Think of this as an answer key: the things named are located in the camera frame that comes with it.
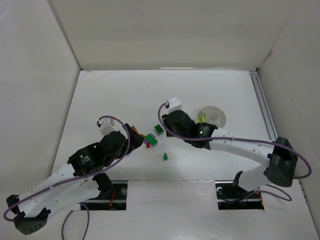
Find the lime green lego brick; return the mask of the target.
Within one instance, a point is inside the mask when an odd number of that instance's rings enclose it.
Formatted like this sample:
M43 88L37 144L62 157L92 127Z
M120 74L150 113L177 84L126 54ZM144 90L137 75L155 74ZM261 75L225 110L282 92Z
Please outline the lime green lego brick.
M201 117L198 119L198 122L199 122L199 123L206 123L207 120L206 120L206 118L205 118L204 116L201 116Z

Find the white round divided container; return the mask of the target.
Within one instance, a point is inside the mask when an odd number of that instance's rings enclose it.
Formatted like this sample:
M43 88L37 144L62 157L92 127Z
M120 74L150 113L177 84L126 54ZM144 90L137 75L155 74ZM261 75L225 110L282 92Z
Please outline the white round divided container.
M197 120L200 117L205 117L206 123L216 125L218 128L223 128L227 123L225 113L215 106L204 106L197 113Z

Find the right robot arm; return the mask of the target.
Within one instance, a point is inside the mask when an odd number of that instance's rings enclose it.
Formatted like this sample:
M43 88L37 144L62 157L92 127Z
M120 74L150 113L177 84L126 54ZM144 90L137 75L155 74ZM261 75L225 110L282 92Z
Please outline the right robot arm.
M196 123L182 110L164 114L161 120L168 137L180 138L195 148L226 152L258 163L258 167L236 174L235 190L250 192L268 184L284 188L292 186L298 158L286 138L237 141L234 134L214 124Z

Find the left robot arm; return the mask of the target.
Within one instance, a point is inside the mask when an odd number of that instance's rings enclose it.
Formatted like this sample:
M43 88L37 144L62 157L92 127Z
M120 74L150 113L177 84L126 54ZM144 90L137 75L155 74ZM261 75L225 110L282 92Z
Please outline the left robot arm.
M114 185L104 169L139 148L144 138L125 124L128 137L112 130L101 141L77 150L43 183L22 195L6 199L14 213L15 228L30 235L43 228L55 214L94 198L113 197Z

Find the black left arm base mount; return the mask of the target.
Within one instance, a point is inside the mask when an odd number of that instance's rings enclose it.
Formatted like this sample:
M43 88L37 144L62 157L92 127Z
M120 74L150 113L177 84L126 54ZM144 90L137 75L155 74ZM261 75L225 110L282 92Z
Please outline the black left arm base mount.
M127 180L112 181L105 173L94 176L93 180L98 184L99 194L82 202L90 211L125 211L127 209Z

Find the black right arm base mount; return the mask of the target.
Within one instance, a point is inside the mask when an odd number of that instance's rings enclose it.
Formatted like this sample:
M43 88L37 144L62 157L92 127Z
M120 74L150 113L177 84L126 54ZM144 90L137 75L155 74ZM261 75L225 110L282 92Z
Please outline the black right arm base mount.
M248 197L254 190L246 191L238 186L242 173L242 171L239 171L232 181L215 181L219 210L264 210L263 200L259 193Z

